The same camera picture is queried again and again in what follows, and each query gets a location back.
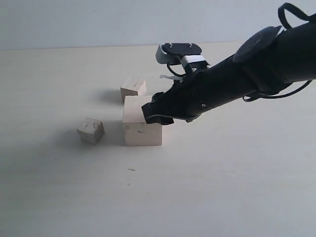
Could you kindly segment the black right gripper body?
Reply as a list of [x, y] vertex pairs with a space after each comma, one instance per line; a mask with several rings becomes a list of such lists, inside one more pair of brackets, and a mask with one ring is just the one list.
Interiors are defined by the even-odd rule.
[[191, 122], [201, 114], [237, 99], [236, 75], [207, 69], [174, 82], [157, 101], [158, 113]]

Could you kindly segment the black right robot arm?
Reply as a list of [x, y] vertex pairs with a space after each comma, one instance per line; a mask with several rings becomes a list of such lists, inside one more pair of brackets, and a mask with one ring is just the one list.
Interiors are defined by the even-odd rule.
[[181, 65], [185, 74], [166, 92], [142, 106], [148, 124], [188, 122], [239, 98], [252, 101], [280, 93], [294, 82], [316, 78], [316, 25], [290, 30], [267, 27], [249, 38], [235, 54], [209, 66], [194, 43], [159, 45], [156, 60]]

